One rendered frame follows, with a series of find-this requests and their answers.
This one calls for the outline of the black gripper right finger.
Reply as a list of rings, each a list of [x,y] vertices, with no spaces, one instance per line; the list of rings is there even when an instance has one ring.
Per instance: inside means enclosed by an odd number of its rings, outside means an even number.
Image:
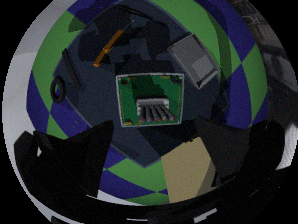
[[[196,127],[210,159],[212,159],[221,184],[235,177],[239,164],[245,160],[247,152],[259,133],[265,131],[267,120],[255,123],[249,128],[239,129],[220,121],[196,117]]]

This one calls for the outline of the dark blue-grey mat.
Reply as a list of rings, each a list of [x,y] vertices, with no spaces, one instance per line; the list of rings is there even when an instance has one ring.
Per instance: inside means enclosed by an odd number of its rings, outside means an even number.
[[[117,6],[136,8],[153,19],[120,11],[120,8],[126,8]],[[128,11],[132,10],[128,8]],[[137,11],[132,12],[137,14]],[[118,30],[124,30],[126,26],[125,34],[116,41],[100,67],[94,67],[102,48]],[[194,127],[197,116],[216,120],[229,107],[220,76],[214,76],[201,89],[197,89],[181,65],[166,51],[190,35],[192,32],[186,30],[184,24],[158,4],[149,0],[120,0],[90,20],[68,45],[69,60],[82,87],[78,91],[74,88],[63,55],[52,77],[64,80],[67,85],[65,99],[90,128],[102,121],[113,120],[110,147],[144,169],[152,167],[152,164],[162,160],[162,156],[197,133]],[[122,127],[116,76],[142,72],[185,75],[182,124]]]

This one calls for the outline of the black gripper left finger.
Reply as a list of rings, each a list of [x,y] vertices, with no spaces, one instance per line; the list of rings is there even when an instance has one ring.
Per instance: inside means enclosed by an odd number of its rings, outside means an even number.
[[[33,136],[41,152],[59,161],[74,183],[80,185],[88,196],[97,198],[113,131],[113,120],[108,120],[65,140],[37,131],[33,131]]]

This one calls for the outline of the green circuit board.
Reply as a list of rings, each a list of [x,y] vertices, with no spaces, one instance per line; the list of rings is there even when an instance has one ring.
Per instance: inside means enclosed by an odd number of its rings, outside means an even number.
[[[181,79],[182,76],[128,76],[118,79],[118,92],[120,92],[121,100],[121,117],[122,125],[126,120],[133,120],[132,125],[148,125],[148,124],[172,124],[180,123],[181,120],[181,93],[182,84],[172,83],[174,79]],[[121,85],[121,80],[128,80],[128,85]],[[165,95],[168,97],[168,109],[176,116],[174,121],[153,121],[153,123],[140,123],[137,112],[137,96],[144,95]]]

